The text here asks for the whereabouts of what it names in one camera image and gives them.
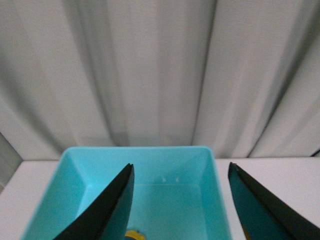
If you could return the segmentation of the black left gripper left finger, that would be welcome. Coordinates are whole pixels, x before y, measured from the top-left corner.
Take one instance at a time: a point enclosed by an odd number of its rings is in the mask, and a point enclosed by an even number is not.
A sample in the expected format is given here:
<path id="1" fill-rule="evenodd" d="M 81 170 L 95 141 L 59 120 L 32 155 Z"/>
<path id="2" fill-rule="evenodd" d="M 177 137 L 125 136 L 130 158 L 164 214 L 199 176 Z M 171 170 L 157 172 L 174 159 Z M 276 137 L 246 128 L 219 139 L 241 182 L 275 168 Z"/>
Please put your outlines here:
<path id="1" fill-rule="evenodd" d="M 135 169 L 127 164 L 56 240 L 123 240 L 133 201 Z"/>

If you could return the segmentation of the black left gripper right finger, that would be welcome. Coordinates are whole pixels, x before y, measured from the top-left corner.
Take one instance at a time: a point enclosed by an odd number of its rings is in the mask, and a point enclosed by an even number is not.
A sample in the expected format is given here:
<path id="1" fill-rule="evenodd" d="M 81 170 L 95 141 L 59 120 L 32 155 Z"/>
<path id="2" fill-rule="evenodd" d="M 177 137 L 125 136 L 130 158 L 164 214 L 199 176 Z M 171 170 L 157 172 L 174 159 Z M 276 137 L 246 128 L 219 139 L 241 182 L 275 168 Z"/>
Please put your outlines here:
<path id="1" fill-rule="evenodd" d="M 293 210 L 236 163 L 228 181 L 247 240 L 318 240 L 320 228 Z"/>

